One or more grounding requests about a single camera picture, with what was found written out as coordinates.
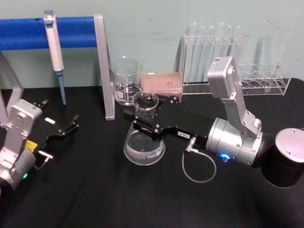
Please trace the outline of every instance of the pipette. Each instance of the pipette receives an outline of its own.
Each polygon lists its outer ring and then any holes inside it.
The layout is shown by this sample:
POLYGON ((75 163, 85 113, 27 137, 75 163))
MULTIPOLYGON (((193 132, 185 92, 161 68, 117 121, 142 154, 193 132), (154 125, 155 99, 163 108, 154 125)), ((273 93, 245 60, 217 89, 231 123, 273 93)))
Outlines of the pipette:
POLYGON ((45 13, 45 17, 43 18, 43 20, 47 34, 48 46, 51 53, 53 69, 59 79, 59 86, 60 86, 63 105, 66 106, 67 102, 66 102, 66 94, 65 94, 64 80, 63 80, 63 60, 62 60, 61 47, 60 47, 59 35, 57 29, 57 20, 56 20, 56 16, 53 13, 53 10, 46 9, 44 13, 45 13))

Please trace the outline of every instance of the glass beaker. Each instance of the glass beaker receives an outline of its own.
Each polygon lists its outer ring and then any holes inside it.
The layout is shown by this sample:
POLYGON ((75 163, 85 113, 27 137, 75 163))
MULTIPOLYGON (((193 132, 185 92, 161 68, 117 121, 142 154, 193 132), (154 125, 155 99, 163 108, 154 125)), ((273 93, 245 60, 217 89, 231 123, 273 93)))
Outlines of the glass beaker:
MULTIPOLYGON (((159 99, 154 94, 138 92, 133 96, 135 115, 152 121, 159 99)), ((152 165, 159 161, 165 153, 165 142, 153 141, 151 137, 134 129, 131 124, 124 141, 123 152, 125 156, 137 165, 152 165)))
POLYGON ((109 67, 113 74, 115 100, 121 105, 133 105, 133 96, 141 91, 139 78, 143 66, 134 58, 123 57, 109 67))

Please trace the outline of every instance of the cable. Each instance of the cable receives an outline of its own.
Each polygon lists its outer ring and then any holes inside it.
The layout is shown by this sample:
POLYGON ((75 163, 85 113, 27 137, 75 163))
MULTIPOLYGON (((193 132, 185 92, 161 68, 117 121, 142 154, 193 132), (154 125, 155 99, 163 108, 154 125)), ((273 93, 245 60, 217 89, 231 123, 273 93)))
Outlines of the cable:
POLYGON ((186 172, 186 169, 185 169, 185 164, 184 164, 184 163, 185 163, 185 162, 184 162, 184 160, 185 160, 185 152, 183 152, 182 158, 181 158, 182 170, 184 171, 184 174, 186 175, 186 177, 188 177, 189 180, 191 180, 191 181, 193 181, 193 182, 195 182, 195 183, 199 183, 199 184, 208 183, 209 181, 213 180, 213 178, 215 177, 215 175, 216 175, 216 173, 217 173, 217 165, 215 164, 213 158, 211 158, 209 155, 207 155, 207 154, 205 154, 205 153, 202 153, 202 152, 199 152, 199 151, 197 151, 197 152, 195 152, 195 153, 207 157, 207 158, 212 162, 213 167, 214 167, 214 173, 213 173, 213 175, 212 175, 209 179, 207 179, 207 180, 201 180, 201 181, 200 181, 200 180, 195 180, 195 179, 193 179, 192 177, 190 177, 190 176, 188 175, 188 173, 186 172))

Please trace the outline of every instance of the pink tip box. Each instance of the pink tip box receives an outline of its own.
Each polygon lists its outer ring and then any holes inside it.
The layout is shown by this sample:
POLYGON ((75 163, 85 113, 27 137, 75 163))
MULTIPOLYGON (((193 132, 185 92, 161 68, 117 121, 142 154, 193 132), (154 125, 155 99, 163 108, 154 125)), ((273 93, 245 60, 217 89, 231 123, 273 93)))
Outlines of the pink tip box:
POLYGON ((181 102, 183 86, 179 73, 143 73, 141 88, 143 92, 177 96, 181 102))

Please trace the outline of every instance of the black tablecloth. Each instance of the black tablecloth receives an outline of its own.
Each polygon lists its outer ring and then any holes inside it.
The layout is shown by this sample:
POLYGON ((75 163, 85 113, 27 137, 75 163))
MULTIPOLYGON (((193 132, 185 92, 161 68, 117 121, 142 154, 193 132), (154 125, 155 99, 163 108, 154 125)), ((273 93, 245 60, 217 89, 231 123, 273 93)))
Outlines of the black tablecloth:
MULTIPOLYGON (((105 121, 100 87, 67 88, 66 95, 64 110, 58 88, 24 92, 29 102, 48 98, 44 114, 63 125, 78 114, 80 128, 45 148, 54 159, 41 171, 32 170, 1 206, 2 227, 304 227, 304 177, 279 189, 260 169, 215 158, 215 179, 196 184, 181 168, 187 142, 172 136, 165 139, 166 153, 158 163, 136 166, 123 152, 130 126, 124 107, 116 104, 116 120, 105 121)), ((262 120, 264 132, 304 127, 301 80, 292 79, 285 96, 246 96, 245 102, 262 120)), ((222 103, 211 95, 184 96, 181 104, 205 117, 226 119, 222 103)), ((197 155, 187 156, 186 168, 197 178, 212 173, 197 155)))

